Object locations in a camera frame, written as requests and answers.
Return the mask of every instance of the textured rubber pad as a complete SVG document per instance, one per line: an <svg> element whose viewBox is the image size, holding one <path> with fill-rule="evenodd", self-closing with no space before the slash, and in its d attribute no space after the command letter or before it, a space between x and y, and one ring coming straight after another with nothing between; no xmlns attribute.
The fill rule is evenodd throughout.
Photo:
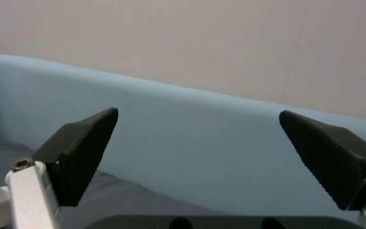
<svg viewBox="0 0 366 229"><path fill-rule="evenodd" d="M282 128L303 163L342 210L366 202L366 142L351 131L283 111Z"/></svg>
<svg viewBox="0 0 366 229"><path fill-rule="evenodd" d="M118 120L109 108L54 133L32 156L44 162L60 206L77 206Z"/></svg>

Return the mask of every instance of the black plastic base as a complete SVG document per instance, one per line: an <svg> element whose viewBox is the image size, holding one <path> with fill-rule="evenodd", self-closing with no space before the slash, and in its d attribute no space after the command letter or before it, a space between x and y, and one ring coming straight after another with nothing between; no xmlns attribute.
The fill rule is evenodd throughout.
<svg viewBox="0 0 366 229"><path fill-rule="evenodd" d="M331 217L112 216L86 229L362 229Z"/></svg>

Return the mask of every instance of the white wall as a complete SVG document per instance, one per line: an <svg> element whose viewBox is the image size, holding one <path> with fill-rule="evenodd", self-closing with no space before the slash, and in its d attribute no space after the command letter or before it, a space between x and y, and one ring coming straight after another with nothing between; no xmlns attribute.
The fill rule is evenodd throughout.
<svg viewBox="0 0 366 229"><path fill-rule="evenodd" d="M0 0L0 53L366 118L366 0Z"/></svg>

